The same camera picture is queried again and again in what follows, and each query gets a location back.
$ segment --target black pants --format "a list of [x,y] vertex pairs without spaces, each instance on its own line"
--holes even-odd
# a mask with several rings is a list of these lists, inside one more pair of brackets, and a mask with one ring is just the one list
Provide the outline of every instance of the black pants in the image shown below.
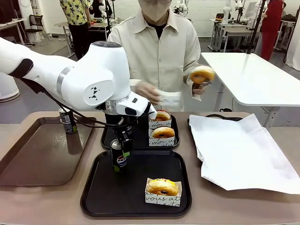
[[73,37],[75,54],[78,59],[81,59],[89,50],[89,27],[86,22],[83,25],[71,25],[69,28]]

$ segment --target office chair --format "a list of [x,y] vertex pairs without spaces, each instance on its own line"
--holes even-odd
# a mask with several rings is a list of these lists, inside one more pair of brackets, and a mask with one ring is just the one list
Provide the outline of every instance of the office chair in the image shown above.
[[30,15],[30,16],[29,16],[29,24],[30,24],[30,27],[36,26],[37,29],[33,29],[33,28],[31,28],[31,29],[26,29],[25,32],[26,32],[26,34],[33,34],[33,35],[36,35],[37,40],[38,40],[38,33],[44,31],[45,34],[46,34],[46,36],[47,36],[47,38],[48,38],[48,40],[49,40],[48,43],[44,44],[44,45],[47,45],[47,44],[50,43],[50,38],[49,38],[49,36],[47,35],[47,33],[46,33],[45,29],[44,29],[44,26],[43,26],[43,24],[42,24],[42,19],[43,19],[43,16],[42,16],[42,15]]

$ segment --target person in red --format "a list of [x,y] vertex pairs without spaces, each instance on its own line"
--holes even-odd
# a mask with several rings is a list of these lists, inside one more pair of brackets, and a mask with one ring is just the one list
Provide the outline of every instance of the person in red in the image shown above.
[[263,15],[264,20],[261,27],[262,51],[260,56],[267,61],[271,58],[280,28],[283,3],[282,0],[270,0],[268,9]]

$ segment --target shirt collar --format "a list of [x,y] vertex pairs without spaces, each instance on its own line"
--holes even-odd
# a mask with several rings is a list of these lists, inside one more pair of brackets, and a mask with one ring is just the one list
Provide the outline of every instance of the shirt collar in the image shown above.
[[[142,32],[146,27],[149,27],[149,25],[147,24],[147,22],[144,19],[144,16],[142,14],[142,10],[140,10],[137,15],[134,18],[134,33],[140,33]],[[174,12],[172,11],[172,9],[169,9],[169,17],[168,17],[168,22],[166,27],[171,26],[173,27],[177,32],[178,32],[178,28],[176,25],[176,15],[174,14]]]

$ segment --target beige shirt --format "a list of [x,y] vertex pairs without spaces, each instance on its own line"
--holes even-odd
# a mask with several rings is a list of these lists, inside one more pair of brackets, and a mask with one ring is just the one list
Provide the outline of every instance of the beige shirt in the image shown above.
[[142,12],[116,25],[108,37],[125,49],[131,79],[151,83],[166,92],[183,91],[193,67],[198,66],[200,44],[192,23],[170,10],[163,33],[145,21]]

